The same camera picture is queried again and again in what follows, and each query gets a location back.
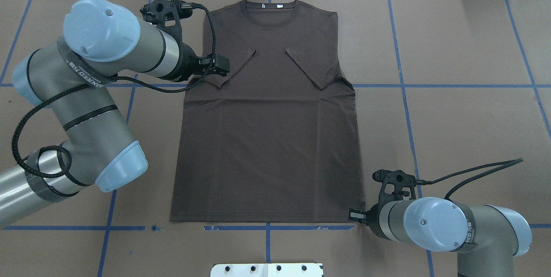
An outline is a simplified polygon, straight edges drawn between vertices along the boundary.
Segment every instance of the blue joint cover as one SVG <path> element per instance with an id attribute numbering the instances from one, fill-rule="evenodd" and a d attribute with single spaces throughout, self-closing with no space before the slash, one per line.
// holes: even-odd
<path id="1" fill-rule="evenodd" d="M 125 57 L 138 43 L 138 18 L 106 0 L 80 0 L 63 21 L 69 48 L 88 60 L 111 62 Z"/>
<path id="2" fill-rule="evenodd" d="M 404 213 L 404 228 L 409 238 L 430 251 L 452 251 L 467 238 L 467 218 L 452 202 L 439 198 L 421 198 Z"/>
<path id="3" fill-rule="evenodd" d="M 26 57 L 23 61 L 19 62 L 17 66 L 15 66 L 12 73 L 12 83 L 13 87 L 20 96 L 26 98 L 32 105 L 39 106 L 42 101 L 34 93 L 33 88 L 31 88 L 31 84 L 29 83 L 29 77 L 27 76 L 27 65 L 29 65 L 30 57 L 31 56 Z"/>
<path id="4" fill-rule="evenodd" d="M 124 148 L 100 173 L 95 184 L 111 192 L 140 177 L 147 170 L 147 160 L 136 140 Z"/>
<path id="5" fill-rule="evenodd" d="M 530 244 L 532 243 L 532 230 L 530 230 L 530 225 L 526 219 L 524 219 L 524 217 L 518 212 L 509 208 L 497 207 L 494 205 L 486 206 L 490 206 L 498 210 L 498 212 L 501 212 L 515 231 L 518 241 L 518 250 L 513 256 L 518 257 L 527 253 L 530 249 Z"/>

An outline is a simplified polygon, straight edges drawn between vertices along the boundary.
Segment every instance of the shirt neckline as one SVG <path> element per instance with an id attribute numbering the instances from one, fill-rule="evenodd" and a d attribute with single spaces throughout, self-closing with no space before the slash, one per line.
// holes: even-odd
<path id="1" fill-rule="evenodd" d="M 295 17 L 297 16 L 297 13 L 299 12 L 299 9 L 302 5 L 301 1 L 295 0 L 290 3 L 255 3 L 248 0 L 242 0 L 239 2 L 241 7 L 242 14 L 254 25 L 258 25 L 264 28 L 276 28 L 279 26 L 284 26 L 289 24 L 289 22 L 293 21 Z M 262 22 L 261 20 L 255 19 L 248 11 L 249 8 L 253 9 L 266 9 L 266 10 L 274 10 L 274 9 L 293 9 L 293 14 L 289 16 L 289 18 L 283 20 L 282 22 L 277 22 L 275 24 L 270 24 L 267 22 Z"/>

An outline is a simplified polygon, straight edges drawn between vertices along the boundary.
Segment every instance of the round blue cap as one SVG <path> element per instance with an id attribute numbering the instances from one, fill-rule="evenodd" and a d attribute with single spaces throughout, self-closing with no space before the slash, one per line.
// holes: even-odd
<path id="1" fill-rule="evenodd" d="M 518 250 L 513 256 L 518 257 L 527 253 L 530 249 L 530 244 L 532 243 L 532 230 L 530 230 L 530 225 L 526 219 L 524 219 L 524 217 L 518 212 L 509 208 L 497 207 L 493 205 L 486 206 L 490 206 L 498 210 L 498 212 L 501 212 L 501 214 L 509 221 L 513 227 L 513 230 L 515 230 L 518 240 Z"/>
<path id="2" fill-rule="evenodd" d="M 404 213 L 409 238 L 430 251 L 452 251 L 467 238 L 467 218 L 457 205 L 439 198 L 413 201 Z"/>
<path id="3" fill-rule="evenodd" d="M 103 192 L 116 190 L 140 177 L 147 170 L 145 154 L 136 140 L 122 150 L 96 178 Z"/>
<path id="4" fill-rule="evenodd" d="M 12 73 L 12 83 L 13 87 L 20 96 L 26 98 L 32 105 L 39 106 L 42 101 L 34 93 L 33 88 L 31 88 L 31 84 L 29 83 L 29 78 L 27 77 L 27 65 L 29 65 L 30 57 L 31 56 L 26 57 L 15 66 Z"/>
<path id="5" fill-rule="evenodd" d="M 106 0 L 80 0 L 63 21 L 69 48 L 85 59 L 111 62 L 125 57 L 140 36 L 138 18 Z"/>

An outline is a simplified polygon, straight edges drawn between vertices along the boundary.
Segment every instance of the white plate with holes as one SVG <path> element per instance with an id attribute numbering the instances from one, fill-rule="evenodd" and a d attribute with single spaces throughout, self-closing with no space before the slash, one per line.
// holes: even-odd
<path id="1" fill-rule="evenodd" d="M 210 277 L 323 277 L 321 263 L 215 265 Z"/>

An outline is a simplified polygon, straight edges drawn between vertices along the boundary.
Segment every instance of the dark gray shirt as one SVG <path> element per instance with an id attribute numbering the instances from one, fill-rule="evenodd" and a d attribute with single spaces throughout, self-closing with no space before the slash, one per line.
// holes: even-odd
<path id="1" fill-rule="evenodd" d="M 240 1 L 212 16 L 231 71 L 186 93 L 171 221 L 346 222 L 365 203 L 337 13 Z M 205 55 L 211 39 L 205 22 Z"/>

